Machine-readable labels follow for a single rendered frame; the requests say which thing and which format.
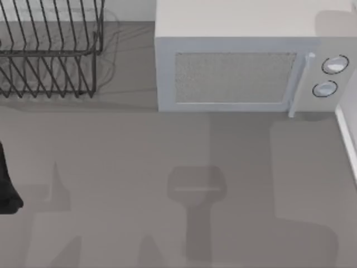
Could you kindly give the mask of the pale microwave door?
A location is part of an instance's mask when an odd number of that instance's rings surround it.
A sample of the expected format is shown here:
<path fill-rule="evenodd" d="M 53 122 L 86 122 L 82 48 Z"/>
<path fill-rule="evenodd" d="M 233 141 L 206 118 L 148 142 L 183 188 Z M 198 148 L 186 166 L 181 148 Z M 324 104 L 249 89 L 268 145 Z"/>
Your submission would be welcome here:
<path fill-rule="evenodd" d="M 158 109 L 287 111 L 318 44 L 306 37 L 158 37 Z"/>

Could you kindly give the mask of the pale microwave oven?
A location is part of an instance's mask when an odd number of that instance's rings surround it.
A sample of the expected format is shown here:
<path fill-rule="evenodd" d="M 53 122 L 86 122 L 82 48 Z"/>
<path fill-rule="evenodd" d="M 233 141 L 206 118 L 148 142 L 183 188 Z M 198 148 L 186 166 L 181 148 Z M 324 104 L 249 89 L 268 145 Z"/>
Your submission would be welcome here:
<path fill-rule="evenodd" d="M 357 70 L 357 0 L 157 0 L 158 37 L 306 37 L 318 46 L 297 112 L 332 112 Z M 339 55 L 349 66 L 325 74 L 322 63 Z M 312 88 L 332 80 L 335 94 L 317 98 Z"/>

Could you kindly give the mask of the small white microwave knob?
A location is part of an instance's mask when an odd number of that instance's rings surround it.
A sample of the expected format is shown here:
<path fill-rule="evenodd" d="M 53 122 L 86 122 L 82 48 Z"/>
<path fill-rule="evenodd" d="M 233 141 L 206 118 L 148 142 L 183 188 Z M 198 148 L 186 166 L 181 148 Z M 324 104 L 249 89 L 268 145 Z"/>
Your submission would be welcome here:
<path fill-rule="evenodd" d="M 312 94 L 317 98 L 327 98 L 336 93 L 338 90 L 338 84 L 332 80 L 316 84 L 312 88 Z"/>

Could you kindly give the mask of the large white microwave knob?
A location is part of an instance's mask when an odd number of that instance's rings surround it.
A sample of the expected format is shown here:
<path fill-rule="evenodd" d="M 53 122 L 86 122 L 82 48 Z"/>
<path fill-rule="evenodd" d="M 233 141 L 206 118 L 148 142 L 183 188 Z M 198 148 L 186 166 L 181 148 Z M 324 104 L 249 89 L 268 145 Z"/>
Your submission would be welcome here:
<path fill-rule="evenodd" d="M 321 66 L 322 71 L 328 75 L 335 75 L 343 72 L 349 66 L 349 59 L 345 55 L 334 58 L 327 58 Z"/>

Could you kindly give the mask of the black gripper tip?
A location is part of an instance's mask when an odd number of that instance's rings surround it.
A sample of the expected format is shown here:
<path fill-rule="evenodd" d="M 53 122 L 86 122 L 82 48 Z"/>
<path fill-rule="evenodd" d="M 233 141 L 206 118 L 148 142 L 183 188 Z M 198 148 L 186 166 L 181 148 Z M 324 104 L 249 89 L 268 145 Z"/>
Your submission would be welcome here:
<path fill-rule="evenodd" d="M 24 205 L 9 176 L 3 145 L 0 142 L 0 215 L 16 214 Z"/>

